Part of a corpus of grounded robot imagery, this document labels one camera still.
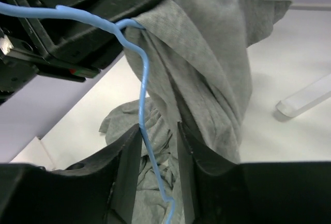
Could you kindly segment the grey adidas t-shirt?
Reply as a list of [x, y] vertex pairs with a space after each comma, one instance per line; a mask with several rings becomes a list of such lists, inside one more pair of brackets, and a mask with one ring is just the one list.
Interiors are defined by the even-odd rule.
[[177, 123], [238, 163], [242, 122], [252, 91], [247, 48], [268, 37], [291, 0], [164, 0], [137, 17], [126, 38], [149, 58], [145, 123], [163, 201], [146, 148], [141, 151], [133, 223], [184, 223]]

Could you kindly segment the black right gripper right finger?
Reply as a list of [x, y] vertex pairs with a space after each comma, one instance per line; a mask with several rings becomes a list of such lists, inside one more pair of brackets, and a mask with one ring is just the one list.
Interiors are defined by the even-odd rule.
[[186, 223], [330, 223], [330, 162], [235, 164], [177, 126]]

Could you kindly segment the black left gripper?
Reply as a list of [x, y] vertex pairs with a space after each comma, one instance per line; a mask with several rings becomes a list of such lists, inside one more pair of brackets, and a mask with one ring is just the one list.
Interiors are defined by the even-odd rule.
[[114, 25], [162, 0], [1, 0], [34, 7], [35, 19], [1, 15], [1, 102], [35, 76], [85, 82], [121, 53]]

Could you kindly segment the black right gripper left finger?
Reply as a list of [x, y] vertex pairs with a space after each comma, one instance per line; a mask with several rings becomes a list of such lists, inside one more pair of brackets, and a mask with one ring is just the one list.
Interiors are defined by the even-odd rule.
[[131, 223], [141, 147], [133, 125], [64, 170], [1, 164], [1, 223]]

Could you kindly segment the blue plastic hanger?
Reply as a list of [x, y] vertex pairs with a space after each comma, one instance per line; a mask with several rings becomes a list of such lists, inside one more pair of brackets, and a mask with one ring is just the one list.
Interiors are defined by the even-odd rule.
[[121, 30], [128, 26], [133, 26], [139, 29], [143, 29], [144, 27], [140, 25], [133, 19], [123, 19], [116, 23], [112, 23], [106, 19], [103, 19], [97, 15], [91, 14], [87, 11], [75, 9], [63, 5], [57, 5], [56, 8], [36, 8], [36, 7], [21, 7], [10, 4], [1, 3], [1, 14], [11, 17], [17, 18], [36, 18], [36, 19], [64, 19], [64, 20], [75, 20], [81, 23], [85, 23], [99, 29], [102, 29], [110, 34], [116, 36], [117, 40], [120, 44], [140, 55], [143, 62], [143, 74], [141, 80], [141, 89], [140, 89], [140, 100], [139, 100], [139, 127], [142, 134], [142, 138], [144, 140], [145, 146], [148, 151], [148, 155], [150, 161], [152, 163], [154, 173], [158, 182], [160, 194], [164, 202], [169, 202], [171, 204], [171, 210], [168, 214], [166, 223], [170, 223], [171, 219], [175, 212], [176, 203], [172, 197], [168, 197], [166, 195], [163, 181], [160, 176], [160, 171], [157, 166], [157, 162], [153, 153], [153, 149], [151, 143], [149, 141], [146, 127], [145, 127], [145, 95], [148, 84], [148, 76], [149, 76], [149, 60], [146, 52], [138, 47], [137, 45], [129, 42]]

